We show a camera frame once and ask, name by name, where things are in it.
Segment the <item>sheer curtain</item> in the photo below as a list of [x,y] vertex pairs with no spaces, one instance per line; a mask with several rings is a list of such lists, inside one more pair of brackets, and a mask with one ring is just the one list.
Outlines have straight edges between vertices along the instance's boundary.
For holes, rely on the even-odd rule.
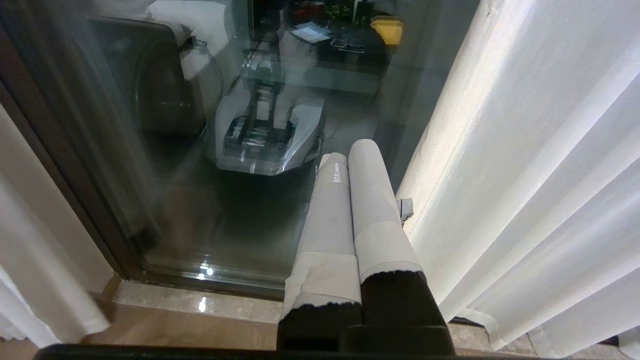
[[397,196],[445,319],[563,357],[640,325],[640,3],[483,1]]
[[113,275],[0,106],[0,336],[72,343],[109,323],[87,291]]

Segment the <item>glass door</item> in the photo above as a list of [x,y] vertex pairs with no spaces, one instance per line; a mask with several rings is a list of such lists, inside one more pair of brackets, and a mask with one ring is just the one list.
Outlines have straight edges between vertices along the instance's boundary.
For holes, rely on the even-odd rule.
[[476,7],[9,0],[0,74],[122,276],[278,298],[320,157],[397,188]]

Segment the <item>wooden floor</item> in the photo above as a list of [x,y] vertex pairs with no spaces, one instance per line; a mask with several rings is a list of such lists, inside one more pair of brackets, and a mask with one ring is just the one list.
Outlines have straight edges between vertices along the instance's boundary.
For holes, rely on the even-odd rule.
[[[276,325],[112,304],[105,308],[111,327],[83,343],[272,350]],[[0,359],[31,360],[38,349],[29,340],[0,343]],[[460,350],[462,356],[491,356]]]

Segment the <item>white curtain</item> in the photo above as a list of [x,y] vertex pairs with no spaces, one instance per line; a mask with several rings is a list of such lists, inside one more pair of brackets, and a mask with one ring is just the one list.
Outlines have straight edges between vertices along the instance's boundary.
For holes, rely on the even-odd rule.
[[0,107],[0,336],[45,347],[109,323],[87,291],[113,272]]
[[638,19],[482,1],[413,155],[406,232],[445,318],[493,348],[563,357],[640,325]]

